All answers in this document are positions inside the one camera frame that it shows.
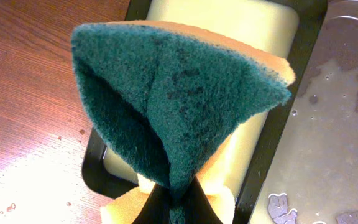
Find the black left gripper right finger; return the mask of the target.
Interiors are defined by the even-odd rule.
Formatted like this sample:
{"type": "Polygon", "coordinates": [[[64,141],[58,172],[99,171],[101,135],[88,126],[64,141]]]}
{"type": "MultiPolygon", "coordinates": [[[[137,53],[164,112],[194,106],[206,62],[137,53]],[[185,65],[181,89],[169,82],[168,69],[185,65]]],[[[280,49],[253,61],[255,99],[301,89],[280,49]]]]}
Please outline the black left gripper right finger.
{"type": "Polygon", "coordinates": [[[185,224],[222,224],[195,177],[183,195],[185,224]]]}

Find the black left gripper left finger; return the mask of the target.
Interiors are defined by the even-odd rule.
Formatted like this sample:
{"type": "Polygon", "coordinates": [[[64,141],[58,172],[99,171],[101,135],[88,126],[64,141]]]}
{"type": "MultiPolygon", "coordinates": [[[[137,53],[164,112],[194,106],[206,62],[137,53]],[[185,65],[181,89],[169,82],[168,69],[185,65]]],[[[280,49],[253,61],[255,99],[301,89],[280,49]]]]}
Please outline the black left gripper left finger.
{"type": "Polygon", "coordinates": [[[170,191],[155,184],[142,210],[132,224],[169,224],[170,191]]]}

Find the green and yellow sponge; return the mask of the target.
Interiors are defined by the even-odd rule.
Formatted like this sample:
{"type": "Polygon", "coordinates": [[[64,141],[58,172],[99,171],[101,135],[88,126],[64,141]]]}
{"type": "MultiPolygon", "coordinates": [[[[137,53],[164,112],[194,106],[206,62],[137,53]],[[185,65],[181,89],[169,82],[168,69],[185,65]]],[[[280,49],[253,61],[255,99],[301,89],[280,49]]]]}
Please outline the green and yellow sponge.
{"type": "Polygon", "coordinates": [[[195,26],[164,21],[82,24],[71,36],[83,107],[103,141],[137,173],[183,195],[238,125],[285,104],[284,58],[195,26]]]}

